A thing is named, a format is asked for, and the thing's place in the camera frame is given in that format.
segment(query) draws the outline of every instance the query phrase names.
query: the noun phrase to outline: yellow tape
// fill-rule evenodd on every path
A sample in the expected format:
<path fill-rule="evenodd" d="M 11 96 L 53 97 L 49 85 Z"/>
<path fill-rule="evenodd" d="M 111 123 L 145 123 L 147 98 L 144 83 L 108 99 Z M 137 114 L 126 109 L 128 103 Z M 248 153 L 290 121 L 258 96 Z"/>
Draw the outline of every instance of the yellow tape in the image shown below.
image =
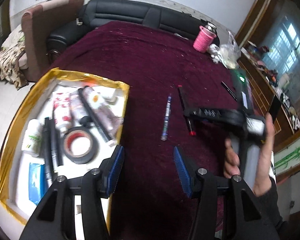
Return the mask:
<path fill-rule="evenodd" d="M 26 219 L 21 217 L 18 213 L 16 213 L 12 208 L 10 208 L 7 205 L 7 199 L 9 199 L 10 169 L 12 166 L 13 157 L 14 157 L 17 143 L 19 141 L 20 134 L 23 130 L 24 125 L 26 124 L 26 120 L 28 119 L 31 109 L 35 106 L 42 93 L 46 90 L 46 88 L 50 84 L 50 81 L 53 80 L 54 78 L 60 81 L 81 81 L 81 82 L 97 84 L 105 87 L 121 89 L 123 91 L 123 97 L 124 97 L 124 106 L 123 106 L 123 113 L 122 113 L 123 117 L 126 111 L 129 85 L 121 81 L 113 81 L 104 77 L 78 72 L 78 71 L 60 70 L 59 68 L 51 69 L 42 78 L 40 78 L 40 80 L 29 91 L 28 95 L 22 102 L 15 117 L 11 122 L 9 130 L 7 132 L 6 139 L 3 142 L 3 149 L 2 149 L 1 159 L 0 159 L 0 202 L 12 216 L 14 216 L 18 221 L 20 221 L 24 225 L 27 222 Z M 122 125 L 119 127 L 117 131 L 116 139 L 118 142 L 120 141 L 121 133 L 122 133 Z M 109 214 L 107 216 L 107 226 L 108 228 L 110 228 Z"/>

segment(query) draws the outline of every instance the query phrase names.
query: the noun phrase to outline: white pill bottle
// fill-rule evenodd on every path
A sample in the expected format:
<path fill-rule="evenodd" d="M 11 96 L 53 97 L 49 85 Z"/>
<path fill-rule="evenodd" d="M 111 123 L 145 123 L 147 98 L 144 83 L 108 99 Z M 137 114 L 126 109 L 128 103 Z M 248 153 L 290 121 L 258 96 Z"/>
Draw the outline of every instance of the white pill bottle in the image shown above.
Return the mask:
<path fill-rule="evenodd" d="M 23 138 L 21 150 L 33 157 L 39 156 L 42 138 L 42 125 L 37 119 L 32 119 L 28 123 L 25 136 Z"/>

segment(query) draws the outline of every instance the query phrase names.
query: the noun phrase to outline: black sleeve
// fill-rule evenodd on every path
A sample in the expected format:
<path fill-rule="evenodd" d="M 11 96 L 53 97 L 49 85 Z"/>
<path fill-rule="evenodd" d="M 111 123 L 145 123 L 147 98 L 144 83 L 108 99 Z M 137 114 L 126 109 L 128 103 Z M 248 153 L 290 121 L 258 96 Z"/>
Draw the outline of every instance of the black sleeve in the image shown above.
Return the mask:
<path fill-rule="evenodd" d="M 282 239 L 281 235 L 287 228 L 287 222 L 282 221 L 282 217 L 279 213 L 279 208 L 277 205 L 278 201 L 278 193 L 277 193 L 277 186 L 274 182 L 273 178 L 271 179 L 271 189 L 263 194 L 262 196 L 258 197 L 258 200 L 265 208 L 265 211 L 272 221 L 273 225 L 275 226 L 275 229 L 277 230 L 280 238 Z"/>

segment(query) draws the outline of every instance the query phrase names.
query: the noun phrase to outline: human hand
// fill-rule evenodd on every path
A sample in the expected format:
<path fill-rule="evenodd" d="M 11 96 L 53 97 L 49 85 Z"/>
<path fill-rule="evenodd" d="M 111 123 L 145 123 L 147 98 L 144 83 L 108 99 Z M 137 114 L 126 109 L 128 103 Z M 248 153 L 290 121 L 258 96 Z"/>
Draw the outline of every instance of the human hand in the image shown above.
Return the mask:
<path fill-rule="evenodd" d="M 275 131 L 272 117 L 269 113 L 266 115 L 266 130 L 266 143 L 260 150 L 256 180 L 252 190 L 257 197 L 263 195 L 271 188 L 269 169 L 271 165 L 271 152 L 273 151 Z M 226 158 L 223 169 L 224 176 L 226 178 L 231 178 L 233 175 L 240 175 L 239 166 L 239 157 L 232 149 L 231 140 L 228 138 L 226 139 Z"/>

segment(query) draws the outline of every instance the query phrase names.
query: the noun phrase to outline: roll of black tape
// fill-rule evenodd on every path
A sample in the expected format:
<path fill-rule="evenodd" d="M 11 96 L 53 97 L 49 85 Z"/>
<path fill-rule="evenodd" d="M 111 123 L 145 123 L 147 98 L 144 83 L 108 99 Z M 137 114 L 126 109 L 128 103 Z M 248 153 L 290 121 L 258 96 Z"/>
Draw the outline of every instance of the roll of black tape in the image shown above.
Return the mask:
<path fill-rule="evenodd" d="M 71 151 L 71 144 L 72 142 L 79 138 L 79 137 L 86 137 L 90 141 L 89 149 L 80 155 L 75 155 Z M 61 145 L 62 150 L 65 156 L 67 156 L 72 162 L 76 164 L 85 164 L 88 163 L 93 159 L 93 157 L 97 154 L 98 151 L 98 142 L 93 134 L 89 131 L 88 128 L 85 127 L 73 127 L 68 130 L 63 138 L 61 138 Z"/>

